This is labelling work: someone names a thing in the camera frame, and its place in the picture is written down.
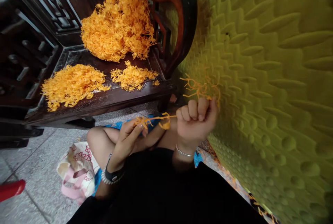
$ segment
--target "knee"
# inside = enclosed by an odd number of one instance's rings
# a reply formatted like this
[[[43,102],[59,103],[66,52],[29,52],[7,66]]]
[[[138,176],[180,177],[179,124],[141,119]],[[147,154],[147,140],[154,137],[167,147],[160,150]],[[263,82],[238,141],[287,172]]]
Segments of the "knee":
[[[90,145],[92,142],[95,142],[98,139],[99,134],[104,131],[103,126],[97,126],[91,128],[87,133],[87,142]]]

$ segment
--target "finger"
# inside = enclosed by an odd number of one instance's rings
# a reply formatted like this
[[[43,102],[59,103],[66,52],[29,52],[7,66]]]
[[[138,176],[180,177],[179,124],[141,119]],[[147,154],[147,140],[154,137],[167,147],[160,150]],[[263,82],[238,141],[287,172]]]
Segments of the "finger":
[[[213,99],[209,102],[209,111],[206,115],[207,122],[215,125],[218,113],[219,109],[217,107],[216,99],[213,97]]]
[[[135,140],[140,135],[142,129],[143,129],[142,125],[135,126],[135,128],[132,130],[131,134],[129,134],[129,136],[126,138],[126,143],[134,143]]]
[[[146,137],[147,134],[148,134],[148,129],[144,128],[143,131],[142,131],[142,135],[143,135],[144,137]]]
[[[198,102],[199,121],[205,120],[208,107],[209,107],[209,101],[204,97],[199,98]]]
[[[126,139],[133,131],[135,128],[135,123],[138,121],[138,118],[134,118],[129,122],[125,122],[122,124],[120,133],[119,133],[119,140],[124,140]]]
[[[188,112],[193,120],[198,119],[198,102],[196,100],[190,100],[188,102]]]
[[[191,121],[190,113],[188,112],[188,106],[185,105],[181,108],[181,114],[185,121]]]
[[[184,121],[183,115],[181,114],[181,108],[176,111],[176,116],[179,121]]]

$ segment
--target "chair armrest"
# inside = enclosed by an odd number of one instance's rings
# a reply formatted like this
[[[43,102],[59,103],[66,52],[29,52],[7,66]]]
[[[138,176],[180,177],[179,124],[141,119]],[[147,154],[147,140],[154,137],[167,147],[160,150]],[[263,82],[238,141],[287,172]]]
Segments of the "chair armrest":
[[[188,54],[197,24],[197,13],[198,5],[197,0],[152,0],[154,2],[153,7],[151,8],[153,20],[157,21],[159,24],[163,23],[161,16],[156,12],[158,11],[159,2],[172,2],[178,13],[178,34],[177,42],[172,56],[166,59],[166,66],[163,69],[164,76],[166,79],[169,79],[176,69],[176,67],[184,60]],[[163,30],[168,33],[167,26],[163,25]],[[168,35],[165,37],[166,41],[170,41]],[[163,43],[163,47],[168,46],[168,43]]]

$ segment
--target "right hand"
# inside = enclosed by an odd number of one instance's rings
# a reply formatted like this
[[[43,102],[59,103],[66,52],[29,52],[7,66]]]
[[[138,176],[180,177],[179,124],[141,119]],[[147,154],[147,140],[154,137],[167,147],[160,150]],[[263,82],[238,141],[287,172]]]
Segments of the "right hand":
[[[200,141],[205,141],[214,129],[218,114],[216,100],[208,101],[202,97],[197,102],[190,100],[188,105],[179,108],[177,115],[177,131],[181,137],[178,146],[194,151]]]

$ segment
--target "hand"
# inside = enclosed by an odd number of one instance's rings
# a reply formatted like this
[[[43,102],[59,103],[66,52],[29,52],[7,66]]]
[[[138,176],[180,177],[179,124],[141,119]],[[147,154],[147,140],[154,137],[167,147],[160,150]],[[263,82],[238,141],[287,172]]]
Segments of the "hand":
[[[129,122],[123,123],[120,129],[118,141],[112,153],[108,171],[116,171],[116,167],[122,167],[125,159],[132,153],[135,141],[143,130],[143,125],[135,126],[137,119],[133,119]]]
[[[200,141],[206,140],[214,129],[217,114],[215,98],[208,101],[202,97],[199,102],[190,100],[188,105],[179,108],[176,112],[177,131],[181,137],[181,143],[178,142],[179,149],[182,147],[183,152],[185,149],[194,152]]]

